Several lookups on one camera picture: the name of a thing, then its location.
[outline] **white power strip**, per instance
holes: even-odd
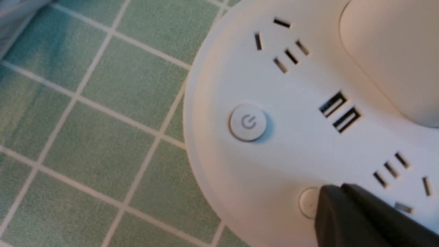
[[[345,182],[439,230],[439,132],[402,116],[348,56],[338,30],[348,2],[244,0],[193,63],[191,166],[215,212],[253,246],[316,247],[317,198],[307,194]],[[254,142],[230,132],[242,104],[266,115]]]

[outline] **tiled floor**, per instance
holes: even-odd
[[[0,247],[244,247],[198,188],[184,82],[238,0],[58,0],[0,66]]]

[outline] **round button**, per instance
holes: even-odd
[[[319,193],[319,189],[317,188],[308,188],[300,195],[300,211],[305,217],[310,219],[316,218]]]
[[[252,142],[261,137],[267,128],[267,118],[257,106],[238,106],[230,118],[230,130],[234,137],[244,142]]]

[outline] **outlet slot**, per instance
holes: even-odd
[[[395,203],[395,209],[406,212],[408,214],[413,214],[414,209],[412,207],[409,207],[407,205],[404,205],[402,203],[396,202]]]
[[[384,164],[384,167],[390,172],[390,174],[392,174],[392,176],[394,178],[398,178],[399,177],[398,172],[395,169],[393,169],[393,167],[388,162],[386,162]]]
[[[325,117],[329,117],[332,113],[334,113],[340,106],[346,103],[347,100],[345,96],[343,96],[342,92],[338,92],[334,95],[330,100],[324,103],[320,107],[320,111],[323,113]]]
[[[380,183],[380,185],[383,186],[383,188],[387,188],[387,183],[384,181],[384,179],[377,171],[374,172],[374,177]]]
[[[286,27],[286,28],[290,28],[291,27],[291,23],[288,23],[286,21],[282,21],[279,18],[274,18],[273,21],[275,24],[278,24],[280,26]]]
[[[261,42],[261,34],[255,33],[255,40],[256,40],[256,48],[258,51],[262,50],[262,42]]]
[[[352,107],[348,112],[346,112],[339,120],[337,120],[333,125],[341,133],[345,131],[349,126],[351,126],[361,115]]]
[[[432,196],[432,184],[428,177],[423,177],[422,182],[424,183],[425,194],[427,196]]]
[[[407,161],[401,156],[400,153],[396,153],[395,157],[398,159],[398,161],[406,168],[410,168],[410,164],[407,163]]]
[[[303,44],[300,42],[300,40],[296,41],[296,45],[305,54],[305,56],[309,55],[309,50],[305,46],[303,46]]]
[[[293,56],[293,54],[291,54],[291,52],[288,49],[285,50],[285,54],[291,59],[291,61],[293,61],[294,64],[299,63],[297,61],[297,59]]]
[[[278,58],[275,58],[273,62],[279,67],[282,73],[286,74],[288,72],[287,67],[285,67],[285,65],[281,61],[279,61]]]

